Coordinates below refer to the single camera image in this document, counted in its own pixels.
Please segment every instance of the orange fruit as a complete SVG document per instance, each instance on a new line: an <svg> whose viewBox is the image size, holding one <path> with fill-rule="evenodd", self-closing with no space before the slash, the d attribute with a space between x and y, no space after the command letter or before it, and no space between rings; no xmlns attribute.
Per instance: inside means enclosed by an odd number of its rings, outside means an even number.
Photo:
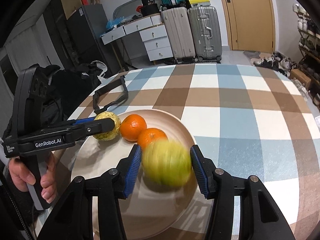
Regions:
<svg viewBox="0 0 320 240"><path fill-rule="evenodd" d="M139 134L147 128L147 123L142 116L130 114L123 120L120 133L122 137L130 142L136 142Z"/></svg>
<svg viewBox="0 0 320 240"><path fill-rule="evenodd" d="M148 128L143 130L138 137L138 144L144 150L150 143L159 139L168 139L164 131L158 128Z"/></svg>

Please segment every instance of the red object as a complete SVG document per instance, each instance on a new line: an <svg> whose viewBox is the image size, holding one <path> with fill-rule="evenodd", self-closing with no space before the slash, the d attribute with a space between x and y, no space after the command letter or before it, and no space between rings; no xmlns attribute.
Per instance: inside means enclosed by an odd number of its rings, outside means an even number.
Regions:
<svg viewBox="0 0 320 240"><path fill-rule="evenodd" d="M141 8L143 8L143 6L142 6L142 5L139 5L139 6L136 8L136 11L137 11L138 13L141 13Z"/></svg>
<svg viewBox="0 0 320 240"><path fill-rule="evenodd" d="M82 5L89 5L88 0L81 0Z"/></svg>

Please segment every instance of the hand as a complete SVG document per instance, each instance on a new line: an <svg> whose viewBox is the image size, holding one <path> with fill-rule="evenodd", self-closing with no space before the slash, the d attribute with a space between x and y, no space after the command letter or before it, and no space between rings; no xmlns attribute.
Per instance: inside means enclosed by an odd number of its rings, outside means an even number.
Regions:
<svg viewBox="0 0 320 240"><path fill-rule="evenodd" d="M51 153L47 161L47 173L41 177L40 185L43 187L41 196L51 203L57 195L57 183L55 182L55 158ZM31 171L22 163L19 158L12 158L9 161L9 172L14 185L22 192L28 191L27 183L34 185L36 179Z"/></svg>

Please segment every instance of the desk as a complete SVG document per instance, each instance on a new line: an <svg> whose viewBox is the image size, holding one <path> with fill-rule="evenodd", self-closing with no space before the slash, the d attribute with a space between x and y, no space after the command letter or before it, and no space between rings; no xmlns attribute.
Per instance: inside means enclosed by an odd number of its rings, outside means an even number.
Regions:
<svg viewBox="0 0 320 240"><path fill-rule="evenodd" d="M160 13L127 23L104 34L101 39L103 44L106 45L134 32L140 32L150 61L173 57L167 31L162 23Z"/></svg>
<svg viewBox="0 0 320 240"><path fill-rule="evenodd" d="M254 66L191 64L120 73L101 86L121 75L126 76L129 98L110 111L120 114L155 108L175 115L195 137L204 156L217 167L232 176L259 176L296 239L306 239L319 220L320 132L289 79ZM101 96L100 107L120 94L115 89ZM92 95L71 119L94 116ZM68 156L71 154L64 154L61 163L71 170L74 157L68 163ZM191 212L148 240L204 239L212 201L198 192L190 205ZM234 217L233 235L237 239L238 197Z"/></svg>

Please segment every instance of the green fruit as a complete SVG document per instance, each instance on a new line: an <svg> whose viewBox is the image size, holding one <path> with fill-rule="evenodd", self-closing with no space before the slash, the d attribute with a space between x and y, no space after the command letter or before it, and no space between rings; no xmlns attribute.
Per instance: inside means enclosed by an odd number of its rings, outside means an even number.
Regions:
<svg viewBox="0 0 320 240"><path fill-rule="evenodd" d="M114 129L110 132L96 134L93 137L95 137L97 140L110 141L116 138L116 136L120 133L121 120L113 112L103 112L101 114L98 114L95 120L104 119L104 118L111 118L113 121L115 121Z"/></svg>
<svg viewBox="0 0 320 240"><path fill-rule="evenodd" d="M152 181L171 187L182 187L191 174L192 165L188 149L175 141L158 140L142 153L145 175Z"/></svg>

